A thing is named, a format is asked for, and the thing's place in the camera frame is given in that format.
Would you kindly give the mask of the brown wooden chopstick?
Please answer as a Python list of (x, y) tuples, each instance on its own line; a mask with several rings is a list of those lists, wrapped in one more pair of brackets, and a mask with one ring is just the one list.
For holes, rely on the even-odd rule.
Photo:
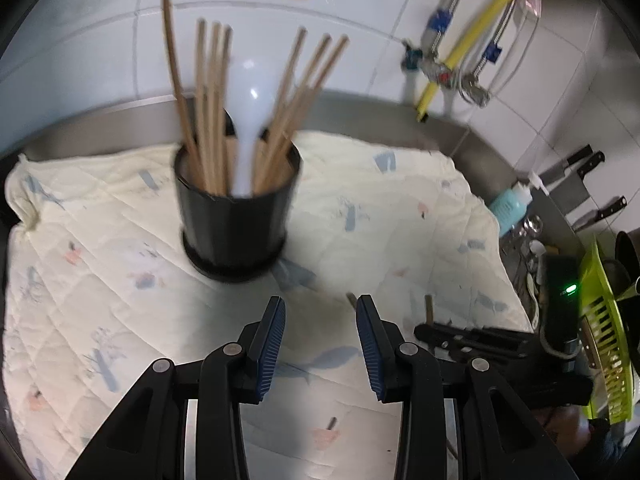
[(228, 191), (227, 183), (227, 154), (226, 154), (226, 131), (227, 114), (226, 105), (228, 71), (230, 62), (230, 51), (232, 41), (232, 28), (230, 25), (224, 26), (224, 38), (222, 38), (222, 50), (220, 55), (219, 69), (219, 96), (218, 96), (218, 170), (219, 170), (219, 194), (226, 195)]
[(200, 154), (198, 154), (198, 147), (196, 146), (193, 134), (192, 122), (190, 119), (188, 107), (186, 106), (186, 98), (182, 93), (182, 84), (180, 80), (178, 58), (176, 53), (174, 23), (172, 22), (172, 4), (171, 0), (162, 0), (160, 3), (162, 4), (164, 37), (170, 79), (172, 90), (174, 90), (174, 97), (176, 100), (182, 140), (184, 147), (186, 148), (186, 152), (189, 155), (189, 169), (191, 180), (194, 185), (202, 188), (204, 185), (204, 177)]
[(268, 190), (268, 188), (270, 188), (272, 182), (276, 178), (276, 173), (278, 171), (278, 167), (280, 166), (281, 160), (286, 157), (286, 154), (288, 154), (288, 150), (292, 148), (295, 133), (303, 125), (303, 121), (307, 117), (311, 109), (311, 105), (314, 104), (314, 100), (318, 98), (320, 91), (323, 89), (324, 84), (329, 79), (329, 76), (333, 72), (335, 65), (340, 60), (348, 44), (349, 36), (342, 35), (337, 39), (335, 47), (333, 49), (330, 49), (329, 46), (326, 49), (326, 53), (322, 56), (322, 60), (320, 61), (318, 70), (314, 73), (314, 76), (312, 76), (311, 80), (309, 81), (306, 98), (303, 100), (302, 107), (300, 108), (297, 117), (294, 119), (293, 125), (291, 126), (290, 130), (288, 130), (288, 137), (284, 140), (284, 143), (281, 145), (280, 150), (277, 151), (276, 158), (273, 159), (273, 163), (268, 174), (269, 179), (267, 182), (267, 186), (264, 188), (264, 193)]
[(425, 322), (427, 325), (433, 325), (434, 324), (433, 296), (425, 295), (424, 304), (425, 304)]
[(253, 191), (255, 195), (262, 194), (262, 174), (267, 169), (270, 151), (274, 147), (274, 144), (276, 144), (279, 122), (288, 106), (288, 95), (291, 91), (299, 55), (302, 53), (306, 36), (307, 29), (304, 26), (299, 26), (290, 56), (288, 57), (288, 62), (286, 62), (285, 70), (280, 80), (277, 101), (273, 107), (271, 122), (266, 130), (267, 137), (264, 141), (264, 147), (260, 150), (257, 159), (258, 165), (253, 180)]
[(262, 174), (262, 193), (264, 192), (264, 188), (267, 186), (268, 182), (268, 174), (270, 167), (273, 163), (273, 159), (276, 158), (277, 151), (280, 150), (281, 145), (284, 143), (284, 140), (288, 137), (288, 130), (290, 130), (293, 125), (294, 119), (297, 117), (297, 114), (302, 107), (303, 100), (306, 98), (307, 87), (311, 77), (314, 76), (314, 73), (318, 70), (320, 61), (322, 60), (322, 56), (326, 53), (326, 49), (329, 47), (331, 43), (331, 36), (329, 34), (323, 34), (320, 41), (317, 44), (317, 47), (314, 49), (314, 54), (311, 55), (311, 59), (309, 60), (304, 72), (302, 81), (293, 89), (295, 76), (293, 80), (293, 84), (291, 87), (290, 94), (288, 95), (288, 106), (279, 122), (279, 127), (277, 130), (277, 139), (276, 144), (271, 149), (268, 162), (267, 169)]
[(208, 162), (209, 162), (209, 177), (212, 179), (210, 184), (210, 192), (217, 195), (219, 193), (219, 179), (217, 176), (218, 162), (217, 162), (217, 149), (216, 149), (216, 137), (217, 137), (217, 101), (218, 101), (218, 89), (217, 89), (217, 73), (218, 73), (218, 52), (221, 34), (221, 24), (215, 22), (213, 24), (213, 36), (212, 43), (209, 50), (209, 66), (208, 66)]
[(198, 20), (195, 48), (195, 122), (198, 135), (198, 156), (200, 156), (202, 189), (208, 191), (208, 171), (206, 168), (206, 123), (205, 123), (205, 79), (206, 79), (206, 21)]
[(352, 306), (352, 308), (354, 310), (356, 310), (357, 309), (357, 297), (352, 292), (348, 292), (346, 294), (346, 298), (347, 298), (349, 304)]

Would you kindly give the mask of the kitchen cleaver knife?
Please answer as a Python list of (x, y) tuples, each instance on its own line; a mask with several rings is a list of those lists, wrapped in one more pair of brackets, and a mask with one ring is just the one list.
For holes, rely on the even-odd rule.
[(577, 169), (594, 153), (587, 144), (540, 175), (549, 191), (550, 200), (561, 214), (569, 214), (589, 197), (585, 179), (578, 178)]

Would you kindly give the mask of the green plastic dish rack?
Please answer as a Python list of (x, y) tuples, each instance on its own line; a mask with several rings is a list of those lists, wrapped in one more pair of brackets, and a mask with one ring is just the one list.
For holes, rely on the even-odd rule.
[(630, 422), (634, 412), (634, 370), (617, 301), (608, 282), (594, 240), (579, 267), (580, 314), (586, 319), (593, 342), (589, 348), (599, 358), (598, 369), (606, 394), (608, 420), (612, 425)]

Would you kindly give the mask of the black utensil holder cup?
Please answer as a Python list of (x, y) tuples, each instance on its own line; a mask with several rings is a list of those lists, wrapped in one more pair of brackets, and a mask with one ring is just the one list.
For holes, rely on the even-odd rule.
[(278, 188), (256, 197), (215, 196), (188, 178), (189, 155), (183, 146), (175, 154), (182, 244), (192, 266), (224, 283), (244, 283), (271, 269), (286, 242), (286, 222), (302, 158), (288, 152), (288, 176)]

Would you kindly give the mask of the teal soap pump bottle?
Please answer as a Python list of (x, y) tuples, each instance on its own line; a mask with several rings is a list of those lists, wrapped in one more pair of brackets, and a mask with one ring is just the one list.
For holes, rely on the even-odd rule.
[(525, 217), (528, 206), (534, 199), (533, 190), (549, 194), (541, 177), (530, 172), (525, 181), (516, 181), (489, 205), (489, 210), (498, 221), (500, 237), (509, 233)]

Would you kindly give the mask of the white quilted patterned cloth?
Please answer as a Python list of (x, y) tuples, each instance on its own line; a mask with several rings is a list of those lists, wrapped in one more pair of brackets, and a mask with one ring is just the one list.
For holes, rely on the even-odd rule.
[(265, 401), (243, 411), (255, 479), (388, 479), (400, 408), (372, 393), (349, 295), (369, 295), (406, 338), (425, 318), (530, 330), (498, 226), (437, 152), (302, 133), (288, 241), (271, 270), (224, 284), (182, 247), (171, 145), (32, 162), (6, 181), (3, 378), (24, 460), (61, 479), (155, 360), (205, 358), (286, 304)]

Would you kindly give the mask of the white plastic spoon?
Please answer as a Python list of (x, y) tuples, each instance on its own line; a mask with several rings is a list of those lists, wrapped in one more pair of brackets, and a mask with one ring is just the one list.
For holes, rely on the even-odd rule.
[(253, 194), (256, 145), (272, 117), (280, 75), (269, 58), (235, 58), (229, 67), (226, 110), (232, 119), (236, 137), (235, 163), (231, 194)]

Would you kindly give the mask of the chrome angle valve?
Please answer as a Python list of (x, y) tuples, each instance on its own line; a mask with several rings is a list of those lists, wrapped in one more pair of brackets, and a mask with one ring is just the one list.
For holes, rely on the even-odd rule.
[(478, 83), (478, 77), (473, 73), (465, 74), (462, 77), (459, 93), (465, 102), (479, 108), (486, 107), (492, 98), (491, 93)]

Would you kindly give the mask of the black handled kitchen knife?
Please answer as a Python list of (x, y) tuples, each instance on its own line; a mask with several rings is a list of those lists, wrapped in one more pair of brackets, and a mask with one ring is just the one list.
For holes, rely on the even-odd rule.
[(627, 200), (625, 196), (620, 196), (613, 200), (608, 206), (587, 212), (572, 224), (572, 230), (577, 233), (584, 229), (594, 226), (595, 224), (614, 216), (618, 212), (625, 209)]
[(595, 170), (602, 162), (605, 162), (605, 154), (602, 151), (595, 152), (577, 169), (578, 178), (584, 180), (585, 176)]

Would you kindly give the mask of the red handled water valve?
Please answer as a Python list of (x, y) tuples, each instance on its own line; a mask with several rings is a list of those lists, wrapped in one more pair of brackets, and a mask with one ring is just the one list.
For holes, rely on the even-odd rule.
[(425, 53), (407, 41), (402, 44), (405, 48), (405, 54), (400, 66), (405, 72), (421, 72), (431, 82), (436, 82), (441, 86), (450, 85), (452, 70), (444, 63), (438, 62), (433, 52)]

